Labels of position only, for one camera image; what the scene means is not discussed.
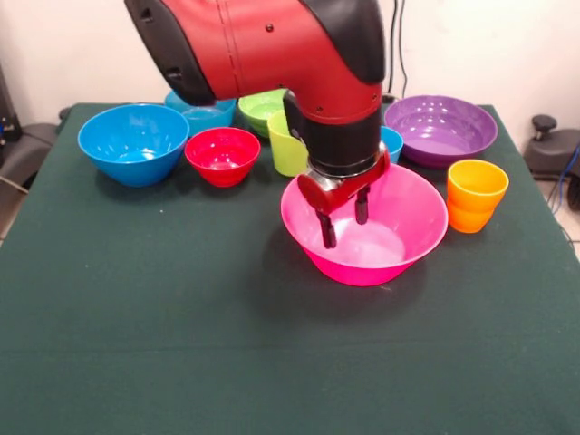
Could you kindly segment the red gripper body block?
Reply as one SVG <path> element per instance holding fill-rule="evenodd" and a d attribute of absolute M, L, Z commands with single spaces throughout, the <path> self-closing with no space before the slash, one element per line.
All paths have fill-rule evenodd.
<path fill-rule="evenodd" d="M 352 177 L 331 177 L 310 168 L 297 177 L 297 185 L 306 202 L 318 212 L 330 215 L 363 188 L 370 187 L 390 167 L 389 152 L 380 147 L 371 167 Z"/>

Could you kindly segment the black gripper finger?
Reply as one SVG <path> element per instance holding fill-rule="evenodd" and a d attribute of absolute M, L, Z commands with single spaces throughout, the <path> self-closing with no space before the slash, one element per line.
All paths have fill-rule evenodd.
<path fill-rule="evenodd" d="M 321 225 L 324 247 L 327 249 L 335 248 L 337 239 L 331 218 L 321 211 L 317 211 L 316 215 Z"/>
<path fill-rule="evenodd" d="M 364 225 L 368 221 L 369 217 L 369 206 L 368 206 L 368 195 L 370 193 L 370 187 L 364 186 L 361 188 L 356 195 L 355 201 L 355 218 L 359 225 Z"/>

